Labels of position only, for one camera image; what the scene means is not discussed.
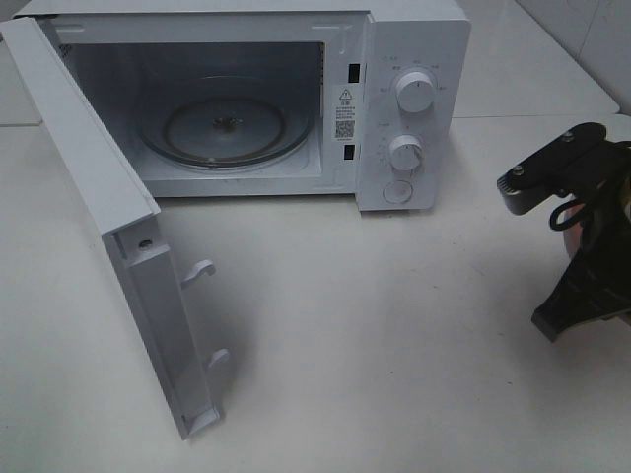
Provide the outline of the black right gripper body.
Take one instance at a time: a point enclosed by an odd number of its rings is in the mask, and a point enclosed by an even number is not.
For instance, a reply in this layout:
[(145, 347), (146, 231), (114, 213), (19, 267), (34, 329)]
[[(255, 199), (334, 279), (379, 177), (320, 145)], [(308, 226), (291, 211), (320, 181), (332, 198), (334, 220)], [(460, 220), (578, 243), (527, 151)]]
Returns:
[[(573, 198), (551, 214), (549, 226), (563, 232), (590, 217), (581, 247), (549, 297), (535, 309), (531, 322), (550, 341), (576, 326), (597, 320), (630, 319), (630, 143), (607, 143), (596, 153), (599, 165), (589, 171), (590, 183), (580, 183)], [(566, 210), (584, 207), (564, 221)]]

